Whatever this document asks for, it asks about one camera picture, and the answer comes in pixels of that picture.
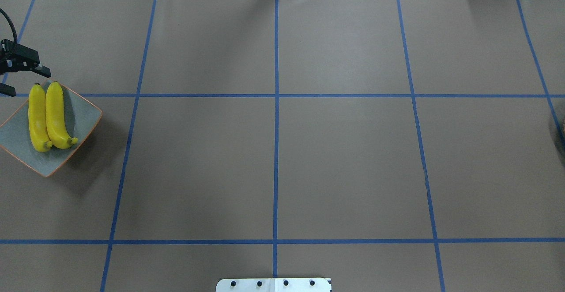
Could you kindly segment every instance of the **table surface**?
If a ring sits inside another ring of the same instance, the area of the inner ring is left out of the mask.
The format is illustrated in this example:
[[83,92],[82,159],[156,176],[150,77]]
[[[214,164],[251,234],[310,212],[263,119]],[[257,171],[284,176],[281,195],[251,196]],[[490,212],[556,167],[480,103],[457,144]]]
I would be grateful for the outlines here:
[[0,152],[2,289],[565,290],[563,0],[0,4],[104,112],[50,178]]

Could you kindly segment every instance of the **square plate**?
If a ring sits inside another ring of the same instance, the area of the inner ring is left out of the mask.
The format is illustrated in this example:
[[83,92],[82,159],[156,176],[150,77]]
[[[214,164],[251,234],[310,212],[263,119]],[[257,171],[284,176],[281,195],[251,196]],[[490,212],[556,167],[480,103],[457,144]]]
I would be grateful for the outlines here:
[[[45,81],[42,87],[45,91],[51,81]],[[76,152],[102,117],[102,110],[81,97],[78,93],[63,87],[65,124],[67,132],[77,137],[79,142],[69,149],[52,149],[40,153],[34,149],[30,140],[28,126],[28,101],[0,126],[0,147],[12,154],[13,157],[44,177],[55,173]]]

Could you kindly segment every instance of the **white metal plate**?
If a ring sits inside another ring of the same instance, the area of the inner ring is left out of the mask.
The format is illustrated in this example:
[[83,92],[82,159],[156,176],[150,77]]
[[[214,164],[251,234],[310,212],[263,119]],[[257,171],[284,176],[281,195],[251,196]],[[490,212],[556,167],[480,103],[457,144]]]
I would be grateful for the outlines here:
[[216,292],[331,292],[331,279],[223,279],[216,285]]

